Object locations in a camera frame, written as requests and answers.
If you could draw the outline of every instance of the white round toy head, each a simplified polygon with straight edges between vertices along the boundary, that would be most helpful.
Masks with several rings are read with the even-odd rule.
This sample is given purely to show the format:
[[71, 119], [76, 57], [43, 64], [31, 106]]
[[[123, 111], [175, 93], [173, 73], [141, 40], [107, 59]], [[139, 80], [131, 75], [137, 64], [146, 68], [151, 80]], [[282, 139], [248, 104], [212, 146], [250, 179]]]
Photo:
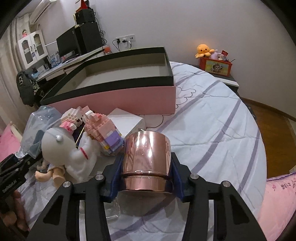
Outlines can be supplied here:
[[69, 162], [70, 152], [76, 149], [74, 138], [61, 127], [48, 129], [41, 141], [41, 150], [44, 160], [62, 166]]

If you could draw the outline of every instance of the rose gold metallic container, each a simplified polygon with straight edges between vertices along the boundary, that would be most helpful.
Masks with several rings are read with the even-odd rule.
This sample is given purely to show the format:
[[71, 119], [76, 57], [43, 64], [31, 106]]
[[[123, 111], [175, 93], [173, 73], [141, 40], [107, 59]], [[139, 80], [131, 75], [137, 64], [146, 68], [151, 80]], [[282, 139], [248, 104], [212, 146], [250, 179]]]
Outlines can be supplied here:
[[158, 132], [140, 131], [125, 139], [123, 190], [172, 192], [170, 141]]

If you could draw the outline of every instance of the air conditioner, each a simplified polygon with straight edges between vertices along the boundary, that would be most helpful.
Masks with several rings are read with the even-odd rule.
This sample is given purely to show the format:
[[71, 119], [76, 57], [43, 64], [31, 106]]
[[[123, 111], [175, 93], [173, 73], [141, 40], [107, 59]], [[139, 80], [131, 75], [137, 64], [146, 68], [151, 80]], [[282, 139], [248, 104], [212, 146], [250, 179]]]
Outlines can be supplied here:
[[32, 12], [30, 16], [30, 24], [35, 24], [42, 13], [44, 13], [52, 4], [56, 3], [57, 0], [42, 0], [37, 8]]

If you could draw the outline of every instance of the white bed sheet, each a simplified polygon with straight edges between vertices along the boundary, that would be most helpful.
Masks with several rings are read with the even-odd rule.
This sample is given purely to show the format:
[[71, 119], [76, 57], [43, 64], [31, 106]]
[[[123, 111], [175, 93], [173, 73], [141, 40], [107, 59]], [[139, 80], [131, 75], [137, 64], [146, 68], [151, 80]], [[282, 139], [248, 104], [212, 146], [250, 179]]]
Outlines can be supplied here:
[[[265, 193], [266, 155], [254, 118], [238, 96], [209, 73], [187, 64], [170, 64], [178, 87], [176, 112], [144, 116], [147, 126], [157, 126], [148, 130], [165, 134], [181, 164], [192, 172], [214, 183], [229, 180], [257, 217]], [[113, 160], [99, 159], [91, 175]], [[55, 192], [52, 182], [38, 183], [32, 175], [28, 173], [20, 187], [29, 227]], [[112, 241], [182, 239], [188, 204], [164, 194], [135, 198], [119, 193], [118, 202], [121, 215], [108, 222]], [[212, 240], [212, 201], [209, 214], [208, 240]], [[81, 240], [85, 240], [83, 226], [81, 214]]]

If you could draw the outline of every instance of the white cabinet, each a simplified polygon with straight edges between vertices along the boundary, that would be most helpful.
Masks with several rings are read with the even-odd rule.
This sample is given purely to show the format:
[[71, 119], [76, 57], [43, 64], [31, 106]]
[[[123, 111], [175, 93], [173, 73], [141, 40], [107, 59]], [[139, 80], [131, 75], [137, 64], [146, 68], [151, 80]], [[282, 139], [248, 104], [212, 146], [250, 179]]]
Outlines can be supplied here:
[[22, 67], [28, 69], [38, 60], [48, 55], [44, 47], [44, 39], [41, 30], [33, 32], [17, 42], [18, 52], [22, 60]]

